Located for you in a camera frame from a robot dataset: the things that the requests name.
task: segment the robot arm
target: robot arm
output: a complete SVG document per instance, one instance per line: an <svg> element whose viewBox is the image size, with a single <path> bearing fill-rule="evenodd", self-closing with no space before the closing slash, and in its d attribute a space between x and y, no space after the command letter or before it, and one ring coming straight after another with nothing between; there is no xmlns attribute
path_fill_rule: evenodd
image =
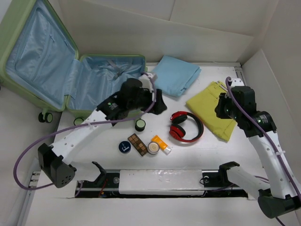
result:
<svg viewBox="0 0 301 226"><path fill-rule="evenodd" d="M279 155L299 191L301 185L295 179L284 156L284 151L281 149L272 117L267 112L256 110L255 92L253 89L244 86L243 82L238 78L232 79L231 82L230 87L233 96L248 115L269 135L277 146L277 152L274 151L271 143L263 133L237 108L229 93L221 93L218 106L215 109L217 117L234 119L245 132L245 135L249 138L259 155L267 173L269 184L250 175L235 162L228 162L220 166L219 174L222 181L226 184L234 183L247 191L257 199L261 210L269 218L298 209L301 207L300 199L278 159Z"/></svg>
<svg viewBox="0 0 301 226"><path fill-rule="evenodd" d="M74 164L71 165L73 158L100 133L114 126L115 120L126 118L131 110L146 111L152 101L155 101L155 104L149 113L161 114L167 109L162 99L162 91L157 89L156 92L153 92L149 77L153 81L156 79L156 75L151 73L144 74L139 79L128 79L122 84L120 91L99 104L91 115L79 125L79 128L50 146L42 144L38 148L39 164L57 188L64 187L72 181L75 172L81 167L81 165L76 167ZM108 123L95 124L100 121L108 121ZM97 167L103 178L105 170L97 162L90 163L88 167ZM90 175L88 178L92 177L97 182L94 175Z"/></svg>

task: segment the yellow-green cloth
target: yellow-green cloth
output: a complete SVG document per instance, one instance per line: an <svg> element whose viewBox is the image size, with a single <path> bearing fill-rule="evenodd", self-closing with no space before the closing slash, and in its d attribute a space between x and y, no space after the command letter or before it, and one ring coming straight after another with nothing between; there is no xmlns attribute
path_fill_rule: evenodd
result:
<svg viewBox="0 0 301 226"><path fill-rule="evenodd" d="M186 104L211 132L220 139L229 141L236 122L233 119L219 119L214 111L220 93L226 93L226 90L226 85L221 81L213 81L206 89L189 99Z"/></svg>

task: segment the light blue lining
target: light blue lining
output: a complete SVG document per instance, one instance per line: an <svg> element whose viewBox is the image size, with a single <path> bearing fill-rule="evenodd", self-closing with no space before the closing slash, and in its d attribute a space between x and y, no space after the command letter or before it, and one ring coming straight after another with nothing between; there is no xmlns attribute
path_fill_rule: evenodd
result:
<svg viewBox="0 0 301 226"><path fill-rule="evenodd" d="M138 78L143 57L90 55L82 63L68 35L37 0L7 60L7 74L16 83L57 109L93 110L118 91L127 78Z"/></svg>

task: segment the red headphones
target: red headphones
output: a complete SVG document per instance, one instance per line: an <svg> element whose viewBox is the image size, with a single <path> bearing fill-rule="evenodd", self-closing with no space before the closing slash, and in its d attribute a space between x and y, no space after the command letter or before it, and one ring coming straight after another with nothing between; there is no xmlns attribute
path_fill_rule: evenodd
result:
<svg viewBox="0 0 301 226"><path fill-rule="evenodd" d="M197 126L198 126L198 135L195 138L193 138L192 140L182 139L182 137L185 136L186 132L181 126L178 125L187 119L187 115L190 116L191 118L193 118L194 121L196 121ZM195 116L194 114L191 114L190 112L173 113L170 117L170 120L172 121L172 124L170 126L169 133L176 140L186 142L186 143L192 143L192 142L197 141L203 135L204 125L203 125L202 121L197 116Z"/></svg>

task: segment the suitcase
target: suitcase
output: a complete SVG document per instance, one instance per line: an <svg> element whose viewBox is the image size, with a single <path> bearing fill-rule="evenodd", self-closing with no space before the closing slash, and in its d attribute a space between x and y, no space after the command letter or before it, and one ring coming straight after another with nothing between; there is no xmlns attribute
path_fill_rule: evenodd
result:
<svg viewBox="0 0 301 226"><path fill-rule="evenodd" d="M72 37L47 0L12 0L0 24L0 83L48 111L67 108L86 118L128 78L146 69L141 55L88 54L79 58Z"/></svg>

